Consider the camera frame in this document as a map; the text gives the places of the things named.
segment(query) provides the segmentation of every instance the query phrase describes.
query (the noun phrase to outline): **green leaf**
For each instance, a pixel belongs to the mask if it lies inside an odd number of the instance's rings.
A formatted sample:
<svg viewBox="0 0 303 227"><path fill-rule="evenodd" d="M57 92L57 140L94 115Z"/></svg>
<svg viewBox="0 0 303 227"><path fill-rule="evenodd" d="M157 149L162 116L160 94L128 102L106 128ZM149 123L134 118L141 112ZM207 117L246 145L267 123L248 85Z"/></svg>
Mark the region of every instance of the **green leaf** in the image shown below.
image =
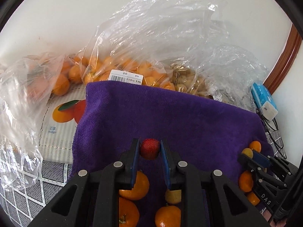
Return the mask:
<svg viewBox="0 0 303 227"><path fill-rule="evenodd" d="M61 107L58 108L58 111L63 111L63 110L69 109L72 106L74 106L76 103L78 103L79 101L80 100L72 100L70 102L66 102L66 103L62 104Z"/></svg>

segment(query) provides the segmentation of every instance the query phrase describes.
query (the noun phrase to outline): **white wall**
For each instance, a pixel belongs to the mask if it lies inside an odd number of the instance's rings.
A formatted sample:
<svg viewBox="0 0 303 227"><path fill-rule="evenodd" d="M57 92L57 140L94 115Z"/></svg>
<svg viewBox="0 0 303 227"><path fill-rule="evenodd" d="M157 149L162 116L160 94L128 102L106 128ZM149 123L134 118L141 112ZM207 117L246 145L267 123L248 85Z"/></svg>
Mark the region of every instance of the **white wall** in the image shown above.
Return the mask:
<svg viewBox="0 0 303 227"><path fill-rule="evenodd" d="M287 160L299 166L303 154L303 47L281 85L273 94L276 116Z"/></svg>
<svg viewBox="0 0 303 227"><path fill-rule="evenodd" d="M0 33L0 63L44 51L74 53L96 26L131 0L25 0ZM291 22L274 0L227 0L224 19L234 44L267 67L276 63Z"/></svg>

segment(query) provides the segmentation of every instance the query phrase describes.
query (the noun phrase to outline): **red fruit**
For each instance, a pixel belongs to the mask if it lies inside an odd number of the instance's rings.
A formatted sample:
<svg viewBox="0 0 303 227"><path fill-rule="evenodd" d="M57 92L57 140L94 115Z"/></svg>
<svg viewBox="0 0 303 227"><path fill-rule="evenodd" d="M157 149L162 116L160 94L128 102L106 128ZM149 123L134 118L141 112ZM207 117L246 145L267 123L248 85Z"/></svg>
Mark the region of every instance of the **red fruit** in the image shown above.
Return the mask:
<svg viewBox="0 0 303 227"><path fill-rule="evenodd" d="M145 159L155 159L160 151L160 142L153 138L145 139L140 148L140 155Z"/></svg>
<svg viewBox="0 0 303 227"><path fill-rule="evenodd" d="M86 101L82 100L76 103L75 108L74 108L74 118L76 123L78 124L82 115L84 114L84 110L85 110L85 106L86 106Z"/></svg>

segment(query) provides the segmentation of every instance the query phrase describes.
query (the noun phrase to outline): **printed mango picture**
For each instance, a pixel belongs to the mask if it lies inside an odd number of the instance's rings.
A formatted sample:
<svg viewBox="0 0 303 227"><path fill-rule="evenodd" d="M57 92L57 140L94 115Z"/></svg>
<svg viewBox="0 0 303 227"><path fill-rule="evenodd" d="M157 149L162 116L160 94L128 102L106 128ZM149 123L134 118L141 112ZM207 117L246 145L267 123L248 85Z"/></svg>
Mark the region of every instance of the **printed mango picture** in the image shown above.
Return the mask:
<svg viewBox="0 0 303 227"><path fill-rule="evenodd" d="M75 119L78 124L84 114L85 100L72 100L56 107L53 111L53 120L58 123L65 123Z"/></svg>

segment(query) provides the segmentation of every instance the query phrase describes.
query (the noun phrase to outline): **triangular cutout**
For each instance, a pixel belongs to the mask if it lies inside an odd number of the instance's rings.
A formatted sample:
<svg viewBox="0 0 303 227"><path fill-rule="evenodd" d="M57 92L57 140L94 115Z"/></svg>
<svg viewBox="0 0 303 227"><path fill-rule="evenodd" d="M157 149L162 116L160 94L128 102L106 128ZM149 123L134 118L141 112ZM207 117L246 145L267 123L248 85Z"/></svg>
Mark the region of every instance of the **triangular cutout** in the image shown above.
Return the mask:
<svg viewBox="0 0 303 227"><path fill-rule="evenodd" d="M69 209L71 208L76 190L77 185L71 186L52 207L52 212L55 212L62 216L67 216L69 214Z"/></svg>
<svg viewBox="0 0 303 227"><path fill-rule="evenodd" d="M228 206L233 216L237 216L241 213L245 213L248 209L243 202L236 196L236 194L227 185L223 186Z"/></svg>

